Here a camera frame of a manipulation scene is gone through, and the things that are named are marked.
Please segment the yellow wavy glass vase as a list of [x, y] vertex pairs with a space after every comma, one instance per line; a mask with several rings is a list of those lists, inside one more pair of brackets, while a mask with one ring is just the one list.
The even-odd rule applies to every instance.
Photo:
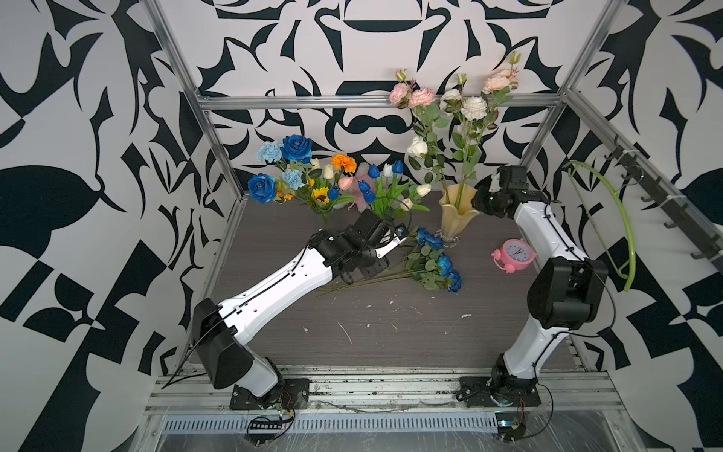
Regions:
[[438, 236], [446, 248], [459, 243], [459, 237], [470, 222], [481, 212], [472, 206], [477, 190], [467, 184], [449, 186], [442, 192], [439, 205], [442, 209], [441, 227]]

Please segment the blue rose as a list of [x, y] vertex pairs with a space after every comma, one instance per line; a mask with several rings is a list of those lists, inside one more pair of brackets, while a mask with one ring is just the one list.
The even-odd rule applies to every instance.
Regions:
[[403, 269], [395, 271], [391, 273], [391, 275], [408, 272], [412, 275], [412, 280], [418, 282], [418, 280], [421, 279], [420, 274], [446, 276], [453, 269], [454, 266], [451, 259], [447, 255], [443, 254], [436, 262], [428, 261], [424, 266], [415, 265], [412, 267], [404, 264]]
[[410, 234], [405, 240], [404, 245], [422, 248], [429, 246], [431, 250], [440, 250], [440, 248], [442, 248], [442, 244], [440, 244], [438, 238], [423, 227], [418, 228], [414, 233]]
[[408, 248], [403, 263], [407, 266], [422, 265], [428, 261], [436, 262], [444, 254], [444, 243], [440, 237], [429, 233], [424, 228], [412, 233], [405, 241]]

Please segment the blue rose low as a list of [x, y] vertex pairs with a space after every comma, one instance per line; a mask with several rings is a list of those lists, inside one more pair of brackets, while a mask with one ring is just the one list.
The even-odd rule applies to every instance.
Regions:
[[[427, 291], [446, 290], [452, 293], [458, 293], [462, 288], [462, 278], [459, 271], [453, 269], [446, 276], [442, 275], [425, 275], [420, 274], [421, 279], [418, 280], [423, 288]], [[412, 275], [408, 272], [402, 272], [399, 274], [391, 275], [385, 278], [365, 280], [361, 282], [354, 282], [354, 284], [335, 284], [334, 286], [324, 286], [320, 289], [323, 294], [331, 294], [339, 292], [341, 290], [352, 290], [354, 288], [360, 288], [364, 286], [373, 286], [374, 284], [390, 283], [394, 281], [412, 280]]]

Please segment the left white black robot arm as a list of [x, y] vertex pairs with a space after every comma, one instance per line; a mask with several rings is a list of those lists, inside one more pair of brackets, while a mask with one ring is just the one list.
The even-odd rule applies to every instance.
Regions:
[[341, 231], [320, 230], [284, 267], [256, 286], [215, 303], [204, 299], [194, 309], [190, 349], [201, 360], [216, 389], [237, 386], [261, 406], [276, 403], [284, 377], [248, 343], [294, 302], [336, 278], [352, 284], [355, 271], [371, 279], [387, 269], [387, 255], [410, 230], [404, 224], [365, 211]]

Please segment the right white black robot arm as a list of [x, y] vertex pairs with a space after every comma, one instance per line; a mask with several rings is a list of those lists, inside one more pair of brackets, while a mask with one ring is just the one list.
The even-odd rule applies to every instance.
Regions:
[[560, 342], [595, 320], [608, 272], [603, 262], [574, 246], [555, 218], [549, 197], [529, 186], [523, 166], [498, 168], [472, 206], [489, 216], [510, 218], [522, 234], [491, 254], [499, 269], [511, 275], [538, 268], [527, 292], [525, 327], [499, 356], [488, 383], [496, 402], [510, 405], [535, 392], [538, 373]]

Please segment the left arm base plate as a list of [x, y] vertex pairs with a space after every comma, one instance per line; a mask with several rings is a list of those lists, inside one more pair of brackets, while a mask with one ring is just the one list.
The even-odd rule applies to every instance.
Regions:
[[265, 395], [254, 395], [235, 385], [229, 408], [231, 411], [301, 409], [309, 401], [310, 384], [309, 379], [282, 379]]

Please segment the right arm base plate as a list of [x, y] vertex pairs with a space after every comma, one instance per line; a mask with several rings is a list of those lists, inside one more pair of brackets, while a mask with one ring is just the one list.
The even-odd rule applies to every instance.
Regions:
[[457, 401], [468, 408], [522, 408], [540, 406], [537, 380], [493, 377], [462, 377]]

